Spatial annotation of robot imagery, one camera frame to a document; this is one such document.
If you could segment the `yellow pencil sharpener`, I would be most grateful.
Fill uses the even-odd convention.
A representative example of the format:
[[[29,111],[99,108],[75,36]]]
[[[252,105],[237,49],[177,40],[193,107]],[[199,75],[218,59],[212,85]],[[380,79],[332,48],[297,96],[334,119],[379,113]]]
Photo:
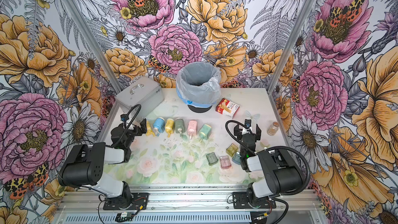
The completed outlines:
[[[174,133],[174,119],[168,118],[165,123],[165,132],[167,133],[168,138]]]
[[[147,132],[146,132],[147,136],[150,136],[150,135],[155,136],[155,133],[154,133],[149,121],[146,121],[146,129],[147,129]]]

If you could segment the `yellow transparent shavings tray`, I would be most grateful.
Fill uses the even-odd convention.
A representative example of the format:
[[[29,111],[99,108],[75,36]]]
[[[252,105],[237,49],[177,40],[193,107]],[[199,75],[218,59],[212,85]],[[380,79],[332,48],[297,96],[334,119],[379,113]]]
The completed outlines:
[[[226,149],[226,153],[230,156],[230,157],[234,157],[235,153],[238,151],[238,147],[235,144],[231,144],[227,149]]]

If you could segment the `blue transparent shavings tray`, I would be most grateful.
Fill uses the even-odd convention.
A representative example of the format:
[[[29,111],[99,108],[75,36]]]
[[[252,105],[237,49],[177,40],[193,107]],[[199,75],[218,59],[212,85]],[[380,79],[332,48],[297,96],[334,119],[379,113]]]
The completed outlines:
[[[235,164],[238,164],[238,165],[241,164],[241,155],[240,155],[239,151],[236,151],[236,152],[234,153],[234,155],[232,156],[232,161],[233,161]]]

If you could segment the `blue pencil sharpener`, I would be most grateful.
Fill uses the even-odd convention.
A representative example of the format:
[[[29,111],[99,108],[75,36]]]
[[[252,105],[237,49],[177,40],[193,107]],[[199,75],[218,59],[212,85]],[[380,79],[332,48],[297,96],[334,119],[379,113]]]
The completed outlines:
[[[155,136],[159,136],[161,133],[165,131],[165,120],[161,117],[158,117],[153,123],[153,132]]]

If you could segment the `pink transparent shavings tray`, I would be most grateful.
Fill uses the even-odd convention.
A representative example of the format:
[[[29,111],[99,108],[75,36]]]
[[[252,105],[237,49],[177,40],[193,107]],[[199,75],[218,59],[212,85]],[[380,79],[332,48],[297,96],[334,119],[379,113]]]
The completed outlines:
[[[229,169],[232,166],[229,156],[221,156],[220,157],[220,167],[225,170]]]

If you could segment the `grey green shavings tray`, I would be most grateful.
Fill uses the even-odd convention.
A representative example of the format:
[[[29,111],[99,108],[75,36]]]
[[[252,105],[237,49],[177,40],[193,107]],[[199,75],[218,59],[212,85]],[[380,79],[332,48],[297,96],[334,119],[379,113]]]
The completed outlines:
[[[213,166],[213,165],[217,164],[219,161],[217,155],[214,152],[208,153],[206,155],[206,159],[208,161],[209,166]]]

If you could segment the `dark green pencil sharpener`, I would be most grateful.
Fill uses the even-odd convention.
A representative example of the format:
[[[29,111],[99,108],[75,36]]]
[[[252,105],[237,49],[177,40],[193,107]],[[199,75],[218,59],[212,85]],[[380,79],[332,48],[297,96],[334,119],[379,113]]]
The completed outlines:
[[[175,119],[175,132],[180,134],[180,136],[182,136],[182,134],[185,132],[185,124],[182,118],[176,118]]]

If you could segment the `mint green pencil sharpener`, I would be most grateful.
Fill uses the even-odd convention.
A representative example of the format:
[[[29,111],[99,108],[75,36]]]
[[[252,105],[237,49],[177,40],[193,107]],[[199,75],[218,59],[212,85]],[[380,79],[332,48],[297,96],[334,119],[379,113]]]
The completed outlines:
[[[211,133],[211,126],[209,124],[203,124],[199,131],[199,137],[202,140],[208,140]]]

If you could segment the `pink pencil sharpener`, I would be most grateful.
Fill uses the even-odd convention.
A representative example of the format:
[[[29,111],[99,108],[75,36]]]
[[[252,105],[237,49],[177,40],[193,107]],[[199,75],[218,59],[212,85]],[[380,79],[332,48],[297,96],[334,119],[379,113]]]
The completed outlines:
[[[198,125],[198,123],[196,120],[190,120],[188,122],[187,134],[188,134],[190,140],[193,137],[195,137],[197,134],[197,125]]]

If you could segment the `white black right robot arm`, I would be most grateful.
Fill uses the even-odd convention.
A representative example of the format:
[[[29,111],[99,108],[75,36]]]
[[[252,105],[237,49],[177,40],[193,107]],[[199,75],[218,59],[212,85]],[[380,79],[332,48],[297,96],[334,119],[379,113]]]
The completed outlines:
[[[309,184],[309,162],[297,150],[287,146],[274,146],[255,151],[261,139],[261,129],[235,120],[226,122],[227,133],[239,143],[239,161],[247,173],[260,172],[264,178],[250,183],[246,192],[232,193],[235,209],[276,207],[275,198],[302,192]]]

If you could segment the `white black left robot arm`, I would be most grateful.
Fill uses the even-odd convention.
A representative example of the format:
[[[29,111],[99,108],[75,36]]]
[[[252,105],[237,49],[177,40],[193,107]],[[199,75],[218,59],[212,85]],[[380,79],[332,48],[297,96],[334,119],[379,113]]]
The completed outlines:
[[[59,184],[72,188],[85,186],[103,194],[105,211],[146,209],[149,194],[132,193],[127,182],[106,174],[104,166],[127,163],[135,137],[147,133],[147,130],[146,119],[132,130],[122,123],[111,131],[112,146],[104,142],[74,146],[59,172]]]

